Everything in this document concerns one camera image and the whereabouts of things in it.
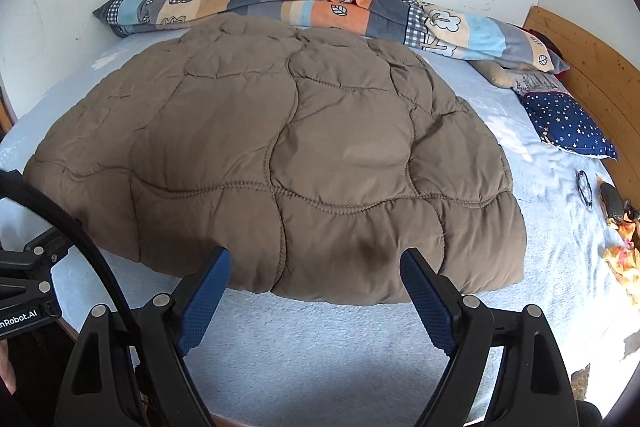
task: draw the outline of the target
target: wooden bed frame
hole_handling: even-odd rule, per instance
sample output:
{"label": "wooden bed frame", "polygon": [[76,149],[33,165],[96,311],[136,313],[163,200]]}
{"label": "wooden bed frame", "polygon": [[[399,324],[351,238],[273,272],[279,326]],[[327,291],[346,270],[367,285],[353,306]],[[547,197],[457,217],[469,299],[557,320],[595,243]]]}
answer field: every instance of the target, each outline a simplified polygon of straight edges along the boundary
{"label": "wooden bed frame", "polygon": [[640,71],[589,32],[539,6],[524,27],[549,37],[571,66],[562,83],[618,149],[603,160],[620,195],[640,206]]}

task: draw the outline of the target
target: blue rubber fingertip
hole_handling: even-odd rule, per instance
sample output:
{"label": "blue rubber fingertip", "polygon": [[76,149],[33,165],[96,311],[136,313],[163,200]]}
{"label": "blue rubber fingertip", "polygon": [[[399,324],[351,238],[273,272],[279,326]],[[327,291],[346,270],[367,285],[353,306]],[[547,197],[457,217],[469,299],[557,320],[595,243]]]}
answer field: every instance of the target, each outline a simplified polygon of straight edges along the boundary
{"label": "blue rubber fingertip", "polygon": [[182,315],[182,331],[175,347],[183,357],[200,345],[230,277],[231,255],[223,250]]}
{"label": "blue rubber fingertip", "polygon": [[409,251],[400,257],[400,277],[431,342],[450,357],[458,347],[453,317]]}

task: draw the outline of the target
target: human hand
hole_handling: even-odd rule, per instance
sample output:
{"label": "human hand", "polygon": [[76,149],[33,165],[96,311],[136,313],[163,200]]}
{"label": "human hand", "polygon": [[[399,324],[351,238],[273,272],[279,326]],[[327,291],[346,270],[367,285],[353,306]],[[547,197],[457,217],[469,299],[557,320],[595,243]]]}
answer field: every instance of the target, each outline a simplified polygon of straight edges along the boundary
{"label": "human hand", "polygon": [[7,341],[0,341],[0,378],[9,390],[9,393],[15,393],[15,373],[9,362],[9,344]]}

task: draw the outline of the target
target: silver screw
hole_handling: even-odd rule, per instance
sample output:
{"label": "silver screw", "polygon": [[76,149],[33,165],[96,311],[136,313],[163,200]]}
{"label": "silver screw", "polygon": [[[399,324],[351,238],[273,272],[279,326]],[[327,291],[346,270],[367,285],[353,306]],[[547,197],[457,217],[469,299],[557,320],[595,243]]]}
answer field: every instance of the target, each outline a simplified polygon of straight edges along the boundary
{"label": "silver screw", "polygon": [[480,305],[480,299],[473,295],[465,295],[462,298],[462,303],[467,308],[478,308],[478,306]]}
{"label": "silver screw", "polygon": [[535,304],[530,304],[527,306],[527,313],[532,317],[540,317],[542,315],[542,310]]}
{"label": "silver screw", "polygon": [[171,297],[169,295],[167,295],[166,293],[161,293],[160,295],[156,295],[154,297],[153,303],[154,303],[154,306],[157,306],[158,308],[162,308],[163,306],[167,306],[167,304],[169,304],[170,301],[171,301]]}
{"label": "silver screw", "polygon": [[91,314],[94,317],[102,317],[106,312],[107,312],[107,306],[105,306],[104,304],[98,304],[97,306],[94,306],[93,309],[91,310]]}

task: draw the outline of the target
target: brown quilt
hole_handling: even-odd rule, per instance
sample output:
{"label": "brown quilt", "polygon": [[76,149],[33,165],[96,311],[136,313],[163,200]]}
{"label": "brown quilt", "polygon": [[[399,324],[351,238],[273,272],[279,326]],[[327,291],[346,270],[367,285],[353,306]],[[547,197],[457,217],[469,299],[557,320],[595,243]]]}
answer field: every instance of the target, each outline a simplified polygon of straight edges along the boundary
{"label": "brown quilt", "polygon": [[410,49],[343,30],[215,16],[105,77],[24,176],[154,270],[183,276],[227,247],[236,289],[406,301],[409,247],[463,293],[523,273],[494,135]]}

